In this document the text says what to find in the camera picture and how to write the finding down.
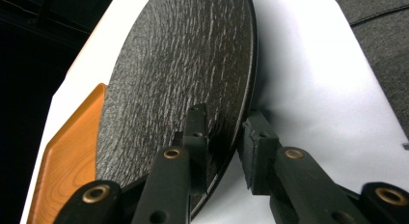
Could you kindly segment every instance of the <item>black clamp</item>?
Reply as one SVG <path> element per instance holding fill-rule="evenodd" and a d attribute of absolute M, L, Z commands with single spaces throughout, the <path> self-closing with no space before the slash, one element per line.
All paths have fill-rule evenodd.
<path fill-rule="evenodd" d="M 269 195 L 276 223 L 409 223 L 409 194 L 383 182 L 357 195 L 335 184 L 304 150 L 282 147 L 259 111 L 243 124 L 238 152 L 248 187 Z"/>
<path fill-rule="evenodd" d="M 55 223 L 189 223 L 190 195 L 207 191 L 206 119 L 204 104 L 189 108 L 184 131 L 156 154 L 148 176 L 123 189 L 109 181 L 82 186 Z"/>
<path fill-rule="evenodd" d="M 161 149 L 150 174 L 121 189 L 95 181 L 78 189 L 55 223 L 189 223 L 190 195 L 206 193 L 205 105 L 191 107 L 185 129 Z M 276 223 L 409 223 L 409 194 L 383 182 L 361 195 L 337 184 L 306 151 L 282 147 L 259 111 L 243 123 L 238 152 L 254 195 L 269 195 Z"/>

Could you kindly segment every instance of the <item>black textured disc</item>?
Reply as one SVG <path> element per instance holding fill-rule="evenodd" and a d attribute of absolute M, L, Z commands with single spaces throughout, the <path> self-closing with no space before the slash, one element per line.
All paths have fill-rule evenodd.
<path fill-rule="evenodd" d="M 250 103 L 256 35 L 251 0 L 150 0 L 128 34 L 108 86 L 97 178 L 125 186 L 144 176 L 156 152 L 183 130 L 189 106 L 205 102 L 207 181 L 214 189 Z M 194 208 L 205 197 L 196 197 Z"/>

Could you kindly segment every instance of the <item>black plastic part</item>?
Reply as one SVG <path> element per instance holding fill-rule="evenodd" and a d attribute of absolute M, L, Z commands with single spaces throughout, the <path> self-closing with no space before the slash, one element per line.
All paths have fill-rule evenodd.
<path fill-rule="evenodd" d="M 121 208 L 123 209 L 122 223 L 130 223 L 132 221 L 147 178 L 148 175 L 123 188 L 123 194 L 121 195 Z"/>
<path fill-rule="evenodd" d="M 99 187 L 107 188 L 102 192 Z M 89 192 L 88 197 L 96 202 L 87 203 L 84 196 Z M 120 203 L 121 188 L 115 182 L 95 181 L 79 188 L 63 206 L 54 223 L 117 223 L 121 220 L 122 209 Z"/>
<path fill-rule="evenodd" d="M 252 110 L 243 123 L 244 135 L 238 146 L 247 186 L 253 195 L 270 195 L 267 182 L 268 162 L 281 148 L 279 137 L 259 111 Z"/>
<path fill-rule="evenodd" d="M 132 219 L 133 224 L 189 223 L 189 152 L 170 147 L 158 152 Z"/>
<path fill-rule="evenodd" d="M 174 139 L 172 139 L 171 146 L 182 146 L 183 145 L 183 131 L 176 131 Z"/>
<path fill-rule="evenodd" d="M 409 194 L 391 184 L 365 184 L 358 204 L 370 223 L 409 223 Z"/>
<path fill-rule="evenodd" d="M 274 167 L 299 223 L 368 223 L 307 152 L 281 148 Z"/>
<path fill-rule="evenodd" d="M 207 115 L 205 104 L 190 107 L 187 111 L 182 146 L 190 154 L 191 194 L 204 194 L 207 191 Z"/>
<path fill-rule="evenodd" d="M 276 223 L 299 223 L 298 214 L 286 194 L 286 189 L 277 178 L 277 175 L 275 173 L 268 174 L 268 182 L 271 188 L 270 209 Z"/>

